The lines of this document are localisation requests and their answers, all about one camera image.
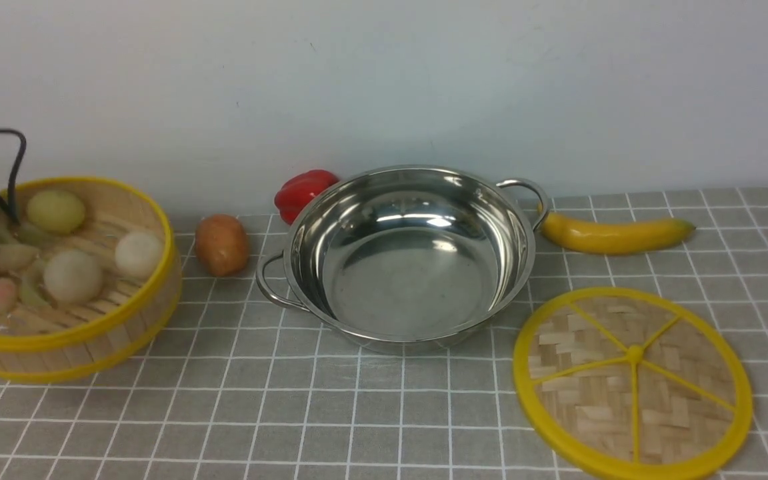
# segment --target yellow spoke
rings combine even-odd
[[[615,338],[615,335],[613,335],[609,330],[606,329],[605,326],[601,325],[600,322],[592,318],[591,315],[584,312],[582,308],[578,307],[576,303],[570,304],[572,310],[579,314],[580,317],[584,318],[589,324],[592,324],[597,328],[598,331],[600,331],[604,337],[606,337],[608,340],[612,341],[612,343],[615,344],[616,347],[621,349],[622,352],[627,353],[627,347],[624,346],[624,343],[621,343],[621,340],[618,340],[618,338]]]
[[[638,365],[634,362],[630,364],[630,379],[633,394],[633,462],[639,463],[639,373]]]
[[[720,404],[722,407],[727,408],[732,413],[735,411],[734,406],[732,404],[729,404],[727,401],[722,400],[722,398],[719,398],[716,395],[713,395],[712,393],[702,389],[698,385],[695,385],[692,382],[684,380],[682,379],[682,377],[679,377],[674,373],[671,373],[670,371],[665,370],[664,368],[653,364],[652,362],[642,361],[642,365],[645,365],[651,370],[656,371],[656,373],[661,374],[662,376],[666,377],[669,380],[674,380],[675,382],[680,383],[680,385],[685,386],[687,389],[690,389],[696,392],[696,394],[701,395],[702,397],[707,398],[708,400],[715,401],[717,404]]]
[[[546,377],[540,377],[540,379],[534,380],[533,384],[538,385],[539,383],[548,382],[549,380],[558,379],[559,377],[566,377],[570,374],[578,373],[579,371],[591,370],[592,368],[606,367],[606,365],[615,365],[616,363],[622,363],[625,361],[627,361],[626,357],[618,357],[615,359],[604,359],[604,361],[592,361],[592,362],[584,363],[582,365],[576,365],[576,367],[571,367],[562,371],[557,371],[556,373],[549,374]]]
[[[670,322],[666,322],[665,325],[662,325],[658,331],[656,331],[655,334],[653,334],[646,342],[642,345],[642,350],[647,350],[648,347],[650,347],[650,344],[654,343],[657,338],[659,338],[660,335],[664,334],[666,330],[672,328],[674,324],[677,323],[677,320],[680,320],[680,315],[676,316],[675,318],[671,319]]]

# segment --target pot rim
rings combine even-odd
[[[509,294],[503,298],[500,298],[500,300],[493,305],[493,308],[488,310],[479,318],[452,326],[451,328],[448,328],[447,330],[442,331],[440,334],[436,334],[433,337],[408,337],[407,335],[381,334],[345,324],[341,320],[333,318],[328,313],[324,312],[324,310],[319,308],[316,304],[312,303],[310,298],[308,298],[308,296],[301,288],[301,284],[298,282],[298,279],[296,279],[295,273],[292,270],[291,249],[293,248],[293,244],[295,244],[295,238],[298,236],[299,228],[301,228],[301,225],[303,224],[303,222],[300,221],[301,219],[304,219],[306,216],[316,211],[318,205],[322,203],[322,201],[324,201],[324,199],[327,198],[331,192],[336,191],[336,189],[342,188],[342,186],[348,185],[348,183],[357,181],[363,177],[399,170],[424,170],[438,173],[450,173],[457,176],[469,177],[472,180],[482,183],[482,185],[488,189],[491,189],[492,191],[496,192],[496,194],[499,194],[499,197],[505,201],[509,207],[509,210],[515,213],[518,221],[520,221],[521,225],[523,225],[525,240],[527,240],[527,252],[525,253],[527,258],[525,259],[524,270],[520,276],[518,276],[518,279]],[[512,201],[507,194],[505,194],[505,192],[503,192],[502,188],[497,186],[496,183],[488,182],[484,179],[484,177],[464,172],[464,170],[459,170],[457,168],[439,167],[435,165],[405,164],[376,168],[374,170],[368,170],[366,172],[348,177],[348,179],[335,183],[326,189],[326,191],[313,198],[313,200],[310,201],[310,203],[308,203],[307,206],[301,210],[301,213],[299,213],[298,217],[291,225],[289,232],[287,232],[287,240],[289,240],[289,242],[287,242],[287,245],[283,248],[283,270],[286,273],[286,280],[289,283],[290,290],[293,292],[293,294],[295,294],[296,297],[298,297],[299,301],[301,301],[301,303],[310,311],[310,313],[316,315],[318,319],[326,322],[326,324],[345,334],[351,335],[352,337],[359,337],[366,341],[384,341],[385,343],[420,343],[421,341],[441,341],[445,338],[452,337],[452,335],[457,335],[461,332],[470,330],[476,325],[487,322],[487,320],[493,318],[494,315],[500,313],[503,308],[508,307],[509,304],[515,300],[516,295],[520,294],[523,287],[527,283],[527,280],[529,279],[531,271],[533,270],[533,265],[535,263],[535,236],[533,234],[533,224],[531,224],[530,220],[525,215],[524,210],[520,209],[520,207],[518,207],[516,203],[514,203],[514,201]]]

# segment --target bamboo steamer basket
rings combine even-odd
[[[517,338],[513,373],[535,431],[598,478],[710,478],[752,425],[749,378],[728,342],[633,289],[548,301]]]
[[[87,207],[82,227],[58,237],[41,257],[81,249],[103,267],[103,292],[80,306],[31,308],[18,303],[0,329],[0,377],[22,383],[57,383],[112,367],[149,343],[167,324],[182,291],[182,268],[173,230],[155,201],[124,183],[96,177],[55,177],[17,186],[18,205],[43,189],[64,189]],[[150,231],[165,244],[146,281],[116,273],[117,238]]]

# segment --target red bell pepper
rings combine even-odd
[[[280,211],[280,218],[292,225],[301,210],[316,195],[337,182],[339,179],[327,170],[310,170],[292,177],[275,195],[275,207]]]

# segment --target stainless steel pot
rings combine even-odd
[[[535,261],[534,225],[504,188],[451,168],[388,167],[340,182],[296,218],[287,246],[260,261],[260,291],[311,312],[362,346],[413,355],[464,340],[506,307]],[[283,258],[298,301],[278,295],[266,265]]]

